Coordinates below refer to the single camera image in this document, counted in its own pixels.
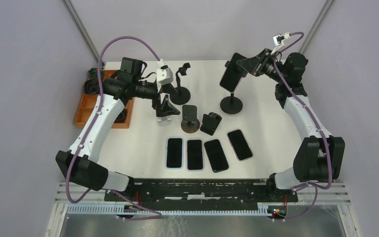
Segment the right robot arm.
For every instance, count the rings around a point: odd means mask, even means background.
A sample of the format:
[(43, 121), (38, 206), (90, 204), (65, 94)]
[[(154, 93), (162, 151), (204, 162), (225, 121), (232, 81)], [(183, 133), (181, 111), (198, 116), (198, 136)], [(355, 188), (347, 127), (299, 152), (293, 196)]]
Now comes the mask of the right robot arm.
[(235, 64), (243, 74), (266, 75), (276, 81), (275, 98), (302, 139), (292, 167), (274, 174), (274, 183), (265, 188), (266, 197), (279, 201), (285, 190), (298, 191), (309, 186), (329, 189), (340, 175), (345, 141), (334, 136), (311, 107), (302, 84), (308, 59), (294, 52), (281, 63), (270, 49), (264, 49), (254, 57), (236, 60)]

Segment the lilac cased phone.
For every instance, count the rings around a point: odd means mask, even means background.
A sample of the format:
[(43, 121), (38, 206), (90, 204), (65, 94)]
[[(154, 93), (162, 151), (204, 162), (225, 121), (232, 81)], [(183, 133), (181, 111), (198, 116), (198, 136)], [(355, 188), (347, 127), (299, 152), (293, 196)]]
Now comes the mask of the lilac cased phone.
[(204, 169), (203, 143), (199, 139), (187, 141), (187, 169), (189, 171)]

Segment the brown round base stand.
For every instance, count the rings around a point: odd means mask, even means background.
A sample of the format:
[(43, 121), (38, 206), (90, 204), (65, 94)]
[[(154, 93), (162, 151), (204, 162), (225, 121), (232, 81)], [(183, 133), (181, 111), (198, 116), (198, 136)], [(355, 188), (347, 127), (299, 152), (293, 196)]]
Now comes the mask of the brown round base stand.
[(197, 118), (197, 106), (182, 106), (181, 129), (186, 133), (195, 133), (200, 129), (200, 122)]

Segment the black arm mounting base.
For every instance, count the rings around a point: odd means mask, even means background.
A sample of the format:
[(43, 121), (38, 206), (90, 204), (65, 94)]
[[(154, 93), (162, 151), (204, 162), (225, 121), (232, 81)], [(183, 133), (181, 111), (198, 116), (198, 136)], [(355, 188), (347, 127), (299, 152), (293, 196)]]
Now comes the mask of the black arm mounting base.
[(135, 179), (122, 195), (158, 211), (248, 211), (259, 203), (297, 202), (267, 179)]

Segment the black phone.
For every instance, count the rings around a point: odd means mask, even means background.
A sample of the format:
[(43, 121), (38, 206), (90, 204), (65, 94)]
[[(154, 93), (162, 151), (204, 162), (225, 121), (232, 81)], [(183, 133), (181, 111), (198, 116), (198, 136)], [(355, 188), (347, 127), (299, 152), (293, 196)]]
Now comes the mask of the black phone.
[(206, 141), (204, 148), (213, 172), (218, 173), (229, 169), (226, 155), (218, 139)]

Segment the silver white phone stand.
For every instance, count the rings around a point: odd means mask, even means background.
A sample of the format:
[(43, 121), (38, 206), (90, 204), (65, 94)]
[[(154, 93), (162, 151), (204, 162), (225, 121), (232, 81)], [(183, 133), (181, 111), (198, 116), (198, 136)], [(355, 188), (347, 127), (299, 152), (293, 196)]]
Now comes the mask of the silver white phone stand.
[(164, 117), (158, 117), (157, 118), (157, 125), (158, 126), (169, 126), (172, 124), (172, 117), (171, 116), (164, 116)]

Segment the light blue cased phone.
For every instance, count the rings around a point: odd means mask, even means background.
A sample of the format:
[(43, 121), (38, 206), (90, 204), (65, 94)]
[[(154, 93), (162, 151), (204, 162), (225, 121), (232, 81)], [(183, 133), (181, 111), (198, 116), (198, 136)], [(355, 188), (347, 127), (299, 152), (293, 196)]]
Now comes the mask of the light blue cased phone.
[(166, 167), (179, 169), (183, 167), (183, 139), (169, 138), (166, 147)]

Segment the white cased phone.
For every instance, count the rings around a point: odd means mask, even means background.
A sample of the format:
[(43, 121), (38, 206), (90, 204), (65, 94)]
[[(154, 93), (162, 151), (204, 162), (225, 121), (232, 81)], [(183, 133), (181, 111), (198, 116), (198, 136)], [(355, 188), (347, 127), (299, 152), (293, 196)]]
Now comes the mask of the white cased phone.
[(240, 80), (247, 76), (247, 71), (237, 65), (237, 61), (246, 59), (239, 53), (234, 53), (231, 60), (227, 61), (226, 70), (219, 85), (229, 92), (234, 92)]
[(244, 161), (254, 156), (243, 132), (240, 129), (229, 132), (227, 137), (239, 161)]

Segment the black folding phone stand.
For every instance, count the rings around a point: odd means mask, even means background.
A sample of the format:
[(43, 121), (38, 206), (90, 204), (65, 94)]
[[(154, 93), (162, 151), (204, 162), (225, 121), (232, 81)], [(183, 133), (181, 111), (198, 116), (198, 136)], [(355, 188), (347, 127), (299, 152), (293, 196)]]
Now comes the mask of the black folding phone stand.
[(200, 130), (210, 136), (213, 136), (221, 121), (222, 117), (215, 112), (204, 114)]

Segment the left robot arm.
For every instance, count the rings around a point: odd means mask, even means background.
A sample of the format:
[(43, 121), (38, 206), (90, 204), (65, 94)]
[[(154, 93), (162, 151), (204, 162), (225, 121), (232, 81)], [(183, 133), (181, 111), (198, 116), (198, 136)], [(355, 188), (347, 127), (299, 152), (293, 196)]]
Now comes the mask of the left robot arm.
[(68, 182), (82, 185), (91, 190), (116, 190), (123, 201), (135, 196), (135, 187), (130, 185), (131, 177), (109, 171), (97, 162), (103, 143), (118, 115), (133, 98), (149, 99), (158, 118), (179, 115), (180, 111), (169, 101), (169, 94), (176, 89), (172, 70), (158, 61), (156, 80), (142, 79), (145, 62), (124, 57), (116, 78), (102, 81), (102, 94), (82, 132), (67, 151), (59, 151), (56, 162)]

